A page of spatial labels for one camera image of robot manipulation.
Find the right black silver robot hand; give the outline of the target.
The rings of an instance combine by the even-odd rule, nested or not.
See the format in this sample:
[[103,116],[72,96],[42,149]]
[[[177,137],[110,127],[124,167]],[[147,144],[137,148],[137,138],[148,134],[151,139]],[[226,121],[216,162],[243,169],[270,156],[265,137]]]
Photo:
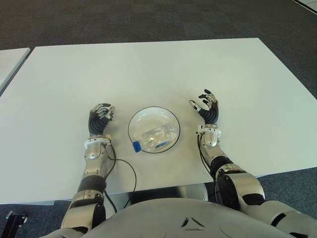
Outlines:
[[204,93],[198,98],[202,99],[206,108],[201,107],[193,100],[189,101],[190,106],[198,112],[198,114],[203,118],[205,124],[216,125],[219,116],[218,100],[216,96],[210,90],[205,89]]

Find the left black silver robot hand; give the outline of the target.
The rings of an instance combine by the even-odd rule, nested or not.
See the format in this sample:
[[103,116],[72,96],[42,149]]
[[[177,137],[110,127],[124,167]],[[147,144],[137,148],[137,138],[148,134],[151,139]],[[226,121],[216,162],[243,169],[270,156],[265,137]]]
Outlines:
[[88,130],[90,136],[103,135],[104,129],[113,119],[115,107],[111,104],[100,103],[90,110]]

